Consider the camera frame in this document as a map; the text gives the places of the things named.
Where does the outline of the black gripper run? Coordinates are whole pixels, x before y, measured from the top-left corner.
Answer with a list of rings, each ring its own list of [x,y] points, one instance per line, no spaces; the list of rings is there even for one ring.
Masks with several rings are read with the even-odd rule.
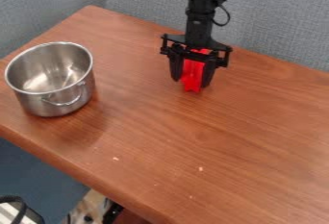
[[[186,28],[182,35],[164,34],[161,54],[170,60],[172,78],[181,79],[184,60],[204,62],[201,87],[212,83],[216,69],[229,64],[233,48],[213,39],[214,26],[224,26],[214,20],[216,9],[197,12],[186,10]]]

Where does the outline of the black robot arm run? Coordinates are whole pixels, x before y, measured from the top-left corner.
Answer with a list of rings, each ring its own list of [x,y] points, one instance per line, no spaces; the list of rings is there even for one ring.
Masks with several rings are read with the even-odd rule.
[[[172,78],[182,81],[188,91],[208,87],[216,70],[229,64],[233,48],[213,39],[213,26],[224,27],[230,22],[214,20],[217,8],[230,15],[225,2],[188,0],[185,34],[162,36],[161,54],[169,58]]]

